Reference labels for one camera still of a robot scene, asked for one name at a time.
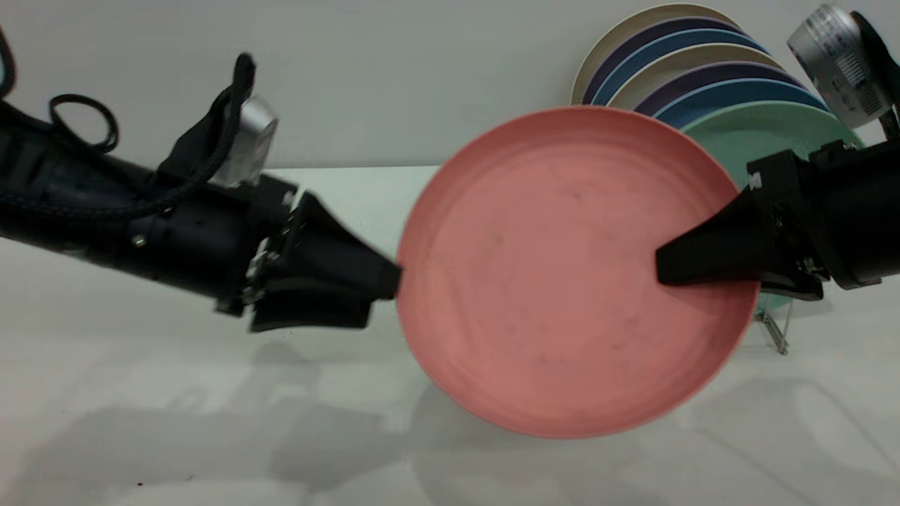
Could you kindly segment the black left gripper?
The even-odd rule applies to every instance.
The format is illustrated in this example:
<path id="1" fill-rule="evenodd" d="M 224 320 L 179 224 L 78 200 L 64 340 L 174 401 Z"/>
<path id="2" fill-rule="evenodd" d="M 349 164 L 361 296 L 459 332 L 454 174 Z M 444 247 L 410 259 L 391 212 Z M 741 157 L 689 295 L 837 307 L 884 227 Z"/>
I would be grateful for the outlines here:
<path id="1" fill-rule="evenodd" d="M 271 281 L 254 302 L 251 332 L 293 327 L 363 329 L 370 300 L 393 300 L 401 266 L 347 230 L 315 193 L 278 177 L 262 176 L 257 185 L 226 189 L 224 264 L 217 290 L 217 313 L 241 317 L 253 298 L 248 275 L 259 246 L 272 244 Z"/>

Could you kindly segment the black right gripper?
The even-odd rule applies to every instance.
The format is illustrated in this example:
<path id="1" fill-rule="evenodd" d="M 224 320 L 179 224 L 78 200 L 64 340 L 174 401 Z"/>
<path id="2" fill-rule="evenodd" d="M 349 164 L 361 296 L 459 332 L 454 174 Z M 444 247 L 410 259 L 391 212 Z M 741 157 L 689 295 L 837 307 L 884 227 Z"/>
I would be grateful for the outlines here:
<path id="1" fill-rule="evenodd" d="M 819 177 L 843 154 L 844 141 L 832 141 L 806 157 L 782 150 L 748 162 L 747 189 L 656 250 L 657 280 L 761 282 L 766 294 L 822 301 L 816 276 L 843 278 L 844 260 L 829 229 Z"/>

